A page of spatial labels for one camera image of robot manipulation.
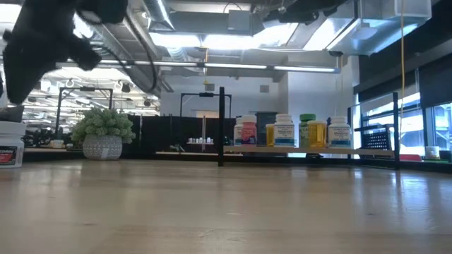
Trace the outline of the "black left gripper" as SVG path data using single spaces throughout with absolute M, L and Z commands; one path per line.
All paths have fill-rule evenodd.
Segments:
M 23 103 L 40 79 L 39 69 L 54 70 L 68 59 L 84 70 L 99 64 L 88 39 L 73 33 L 78 1 L 27 0 L 16 24 L 6 31 L 3 51 L 6 91 L 11 103 Z

